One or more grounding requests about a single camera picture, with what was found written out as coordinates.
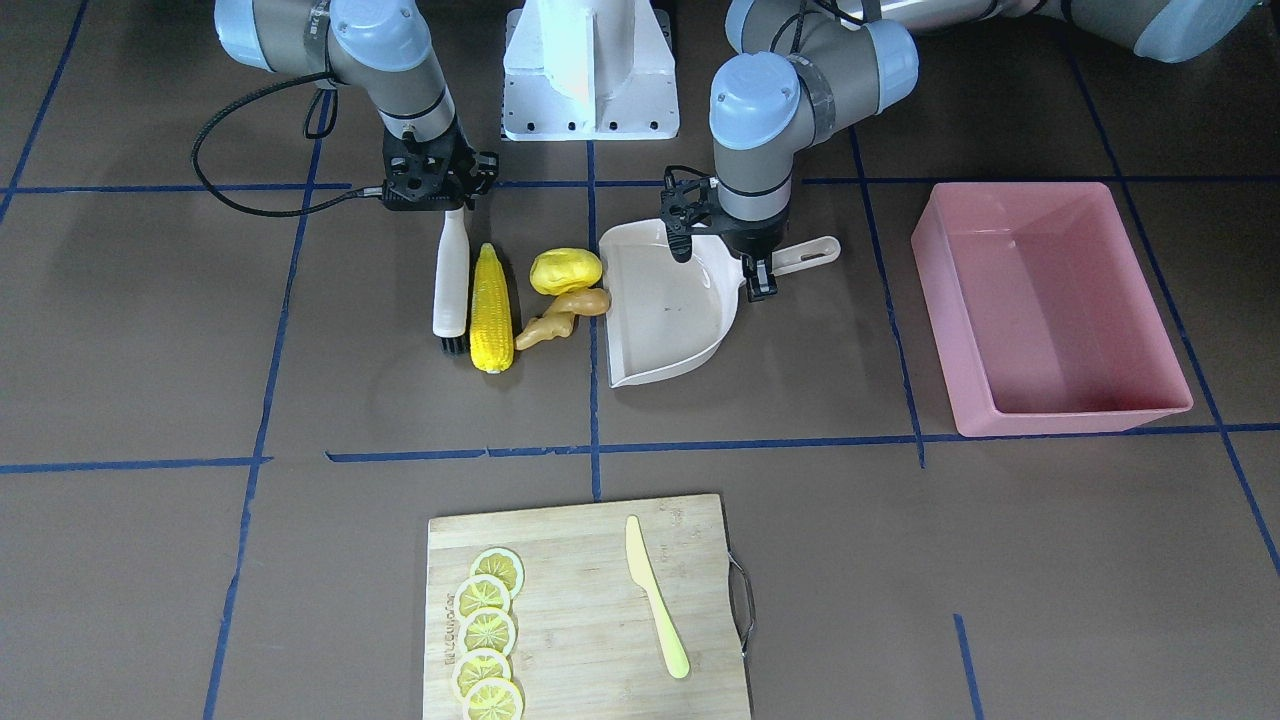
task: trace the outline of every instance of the pink plastic bin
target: pink plastic bin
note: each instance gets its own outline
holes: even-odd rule
[[[960,434],[1119,432],[1190,410],[1105,184],[938,184],[911,247]]]

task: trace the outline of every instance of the plastic knife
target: plastic knife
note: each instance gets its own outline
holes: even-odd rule
[[[649,597],[649,610],[653,611],[653,621],[658,626],[658,643],[662,646],[667,673],[677,679],[689,675],[689,656],[685,655],[685,646],[681,644],[676,625],[667,614],[667,605],[658,592],[658,579],[653,577],[649,551],[645,550],[644,536],[640,534],[640,518],[635,515],[627,518],[627,568],[631,570],[631,579]]]

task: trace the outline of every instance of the knife handle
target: knife handle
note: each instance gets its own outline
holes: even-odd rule
[[[662,601],[662,593],[657,587],[649,588],[649,610],[653,611],[653,621],[658,626],[658,643],[662,646],[662,660],[667,664],[667,673],[672,678],[680,679],[689,675],[689,656],[685,655],[685,646],[676,634],[676,624],[671,621],[667,612],[667,603]]]

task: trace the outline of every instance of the white metal stand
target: white metal stand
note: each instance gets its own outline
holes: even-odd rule
[[[675,137],[667,37],[648,0],[529,0],[507,17],[503,132],[520,141]]]

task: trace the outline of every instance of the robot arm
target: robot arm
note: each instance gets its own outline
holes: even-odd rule
[[[294,76],[328,72],[337,86],[369,94],[385,128],[388,209],[470,208],[492,187],[498,156],[467,142],[416,4],[218,0],[214,19],[223,47],[241,63]]]
[[[668,173],[662,193],[675,259],[691,258],[695,229],[719,234],[742,261],[750,301],[777,292],[772,254],[785,237],[794,155],[883,111],[916,81],[915,44],[900,23],[850,31],[815,3],[803,12],[797,23],[792,0],[735,0],[726,27],[744,54],[712,81],[716,177],[676,183]]]
[[[724,31],[740,55],[724,63],[712,82],[716,177],[676,182],[677,168],[668,168],[662,219],[671,252],[677,261],[689,261],[695,232],[718,234],[742,260],[748,300],[776,293],[771,256],[786,229],[792,156],[911,92],[919,67],[911,31],[1039,13],[1137,55],[1176,63],[1217,44],[1252,5],[1253,0],[733,0]]]

